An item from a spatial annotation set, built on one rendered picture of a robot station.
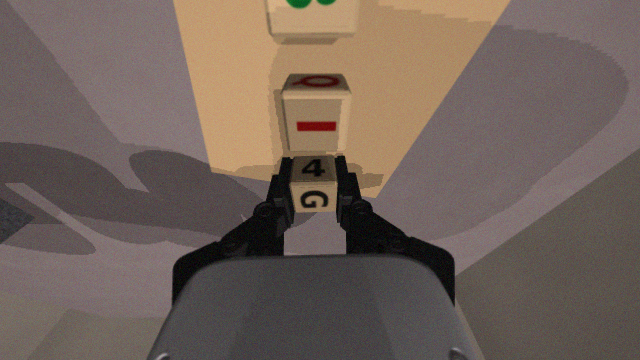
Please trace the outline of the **beige letter block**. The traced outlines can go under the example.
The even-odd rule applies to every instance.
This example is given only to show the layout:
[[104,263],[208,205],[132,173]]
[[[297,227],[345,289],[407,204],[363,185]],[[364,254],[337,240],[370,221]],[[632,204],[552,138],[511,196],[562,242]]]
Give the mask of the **beige letter block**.
[[360,0],[264,0],[273,38],[352,38]]
[[343,74],[290,74],[280,97],[289,151],[346,149],[352,93]]
[[334,212],[337,185],[333,155],[293,158],[289,187],[296,213]]

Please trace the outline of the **tan flat mat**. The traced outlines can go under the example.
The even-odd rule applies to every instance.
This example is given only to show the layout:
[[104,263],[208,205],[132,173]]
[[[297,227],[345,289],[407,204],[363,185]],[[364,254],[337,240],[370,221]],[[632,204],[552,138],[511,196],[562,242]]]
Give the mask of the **tan flat mat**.
[[[173,0],[211,172],[271,181],[282,157],[345,156],[376,198],[510,0],[360,0],[352,38],[273,38],[264,0]],[[346,149],[291,152],[290,74],[343,74]]]

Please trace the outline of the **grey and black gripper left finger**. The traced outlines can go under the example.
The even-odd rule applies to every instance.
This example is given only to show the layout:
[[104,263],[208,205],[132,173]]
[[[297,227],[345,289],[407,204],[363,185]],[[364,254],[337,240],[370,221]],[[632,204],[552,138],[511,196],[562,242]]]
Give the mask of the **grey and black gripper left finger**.
[[279,174],[272,175],[266,201],[254,208],[252,217],[219,242],[212,242],[176,261],[172,306],[189,278],[206,265],[236,257],[284,255],[284,232],[293,224],[295,213],[289,187],[292,162],[290,157],[282,157]]

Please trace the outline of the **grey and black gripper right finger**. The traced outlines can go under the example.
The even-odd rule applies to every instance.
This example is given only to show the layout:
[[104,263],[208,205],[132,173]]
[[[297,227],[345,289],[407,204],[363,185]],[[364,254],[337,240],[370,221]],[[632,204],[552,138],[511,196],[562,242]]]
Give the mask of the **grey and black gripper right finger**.
[[346,231],[346,254],[396,254],[416,259],[433,270],[455,308],[452,255],[443,248],[406,236],[374,213],[372,205],[361,198],[356,173],[348,173],[345,156],[337,156],[335,165],[338,182],[336,217],[337,223]]

